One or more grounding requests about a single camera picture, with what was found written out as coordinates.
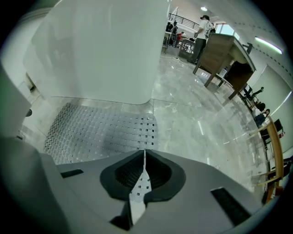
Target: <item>black hair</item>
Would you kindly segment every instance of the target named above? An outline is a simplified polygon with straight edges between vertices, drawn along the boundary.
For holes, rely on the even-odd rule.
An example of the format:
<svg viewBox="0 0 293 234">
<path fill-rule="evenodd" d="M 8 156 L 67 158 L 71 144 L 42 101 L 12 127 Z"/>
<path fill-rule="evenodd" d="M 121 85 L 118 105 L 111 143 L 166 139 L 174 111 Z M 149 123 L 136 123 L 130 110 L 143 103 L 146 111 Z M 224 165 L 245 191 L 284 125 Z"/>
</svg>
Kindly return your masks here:
<svg viewBox="0 0 293 234">
<path fill-rule="evenodd" d="M 257 105 L 257 109 L 259 109 L 261 112 L 263 112 L 265 108 L 266 108 L 266 105 L 263 102 Z"/>
</svg>

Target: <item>person's arm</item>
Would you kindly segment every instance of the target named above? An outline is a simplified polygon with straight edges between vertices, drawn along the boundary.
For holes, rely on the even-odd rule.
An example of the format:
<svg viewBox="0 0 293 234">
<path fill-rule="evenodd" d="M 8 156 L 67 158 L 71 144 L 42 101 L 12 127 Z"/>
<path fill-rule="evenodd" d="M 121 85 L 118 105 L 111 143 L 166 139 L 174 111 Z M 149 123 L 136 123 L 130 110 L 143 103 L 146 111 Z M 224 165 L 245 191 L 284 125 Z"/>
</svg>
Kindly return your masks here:
<svg viewBox="0 0 293 234">
<path fill-rule="evenodd" d="M 198 34 L 200 34 L 203 31 L 203 28 L 200 27 L 200 29 L 194 34 L 194 37 L 197 37 Z"/>
</svg>

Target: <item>black pants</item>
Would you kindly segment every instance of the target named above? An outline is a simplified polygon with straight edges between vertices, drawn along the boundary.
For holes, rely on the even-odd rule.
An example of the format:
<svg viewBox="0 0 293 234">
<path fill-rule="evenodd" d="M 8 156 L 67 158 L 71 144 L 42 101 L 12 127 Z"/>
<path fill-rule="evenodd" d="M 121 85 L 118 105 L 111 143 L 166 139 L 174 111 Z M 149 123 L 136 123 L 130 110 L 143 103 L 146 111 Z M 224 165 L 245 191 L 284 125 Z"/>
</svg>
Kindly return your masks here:
<svg viewBox="0 0 293 234">
<path fill-rule="evenodd" d="M 189 62 L 195 63 L 198 61 L 201 57 L 204 47 L 206 47 L 206 39 L 196 39 L 195 46 L 193 48 L 193 54 L 190 56 Z"/>
</svg>

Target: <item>gray perforated mat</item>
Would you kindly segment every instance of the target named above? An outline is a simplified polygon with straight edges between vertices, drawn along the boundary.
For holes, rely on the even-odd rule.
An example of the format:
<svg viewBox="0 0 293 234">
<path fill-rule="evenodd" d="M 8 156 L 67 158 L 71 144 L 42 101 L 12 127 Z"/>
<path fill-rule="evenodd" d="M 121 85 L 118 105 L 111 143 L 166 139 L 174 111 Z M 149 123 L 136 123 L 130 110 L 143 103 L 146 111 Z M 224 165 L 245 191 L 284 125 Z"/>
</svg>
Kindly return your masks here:
<svg viewBox="0 0 293 234">
<path fill-rule="evenodd" d="M 66 164 L 157 147 L 157 121 L 152 114 L 67 103 L 50 128 L 44 151 L 56 164 Z"/>
</svg>

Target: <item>glossy tiled floor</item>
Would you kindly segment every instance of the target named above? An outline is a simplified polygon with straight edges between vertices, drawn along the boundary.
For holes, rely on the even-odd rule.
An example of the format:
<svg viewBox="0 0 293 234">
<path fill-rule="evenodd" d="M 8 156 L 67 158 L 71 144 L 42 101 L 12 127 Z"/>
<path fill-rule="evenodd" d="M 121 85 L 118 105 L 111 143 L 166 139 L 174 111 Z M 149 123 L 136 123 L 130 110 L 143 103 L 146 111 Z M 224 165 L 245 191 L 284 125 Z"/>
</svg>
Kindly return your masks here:
<svg viewBox="0 0 293 234">
<path fill-rule="evenodd" d="M 38 150 L 49 128 L 67 102 L 111 108 L 131 113 L 153 113 L 159 130 L 159 150 L 212 165 L 254 192 L 252 175 L 266 172 L 265 155 L 258 136 L 249 138 L 257 129 L 247 107 L 227 85 L 218 81 L 204 87 L 208 74 L 170 54 L 162 54 L 152 99 L 143 105 L 42 96 L 32 98 L 33 115 L 23 123 L 21 135 Z"/>
</svg>

